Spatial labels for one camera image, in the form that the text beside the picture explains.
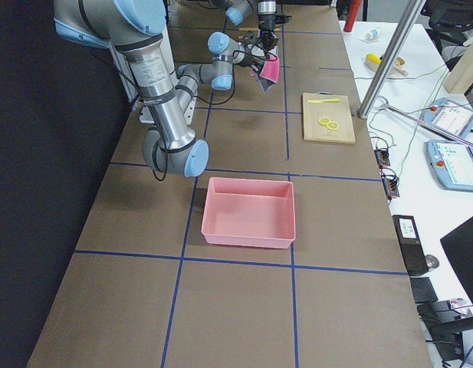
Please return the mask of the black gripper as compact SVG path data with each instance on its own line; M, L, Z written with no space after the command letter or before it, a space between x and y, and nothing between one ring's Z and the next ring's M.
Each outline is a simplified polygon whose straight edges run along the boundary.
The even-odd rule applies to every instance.
M263 46L275 46L279 37L275 34L275 29L279 28L292 19L291 15L279 13L266 13L258 15L259 39Z
M253 67L256 68L259 65L259 61L250 51L242 52L243 58L241 60L242 67Z

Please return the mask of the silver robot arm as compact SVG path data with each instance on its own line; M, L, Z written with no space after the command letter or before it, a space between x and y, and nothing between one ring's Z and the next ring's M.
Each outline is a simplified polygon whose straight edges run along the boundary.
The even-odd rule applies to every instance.
M155 173L200 176L209 161L209 146L186 121L186 111L208 84L228 90L233 67L261 64L253 55L259 39L247 33L241 41L215 32L208 39L209 64L186 64L177 74L163 54L166 7L161 1L56 1L54 23L64 39L96 48L114 47L125 58L139 96L154 125L146 132L143 158Z
M233 25L240 25L250 14L257 13L259 40L261 46L270 51L275 47L279 37L275 29L292 19L290 15L279 13L276 1L233 1L226 7L225 15Z

